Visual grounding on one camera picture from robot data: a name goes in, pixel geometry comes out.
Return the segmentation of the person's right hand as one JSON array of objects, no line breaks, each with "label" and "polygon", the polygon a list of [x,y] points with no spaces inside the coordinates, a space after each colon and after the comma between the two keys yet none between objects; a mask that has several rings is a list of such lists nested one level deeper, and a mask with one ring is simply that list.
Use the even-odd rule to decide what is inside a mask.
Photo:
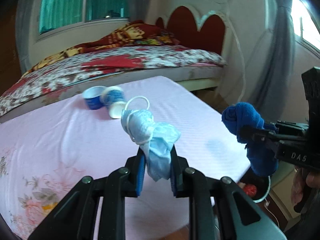
[{"label": "person's right hand", "polygon": [[307,185],[313,189],[319,189],[320,186],[320,176],[319,173],[310,172],[304,179],[302,176],[303,169],[295,166],[296,174],[293,179],[293,185],[291,188],[291,203],[293,206],[301,202],[303,198],[303,190]]}]

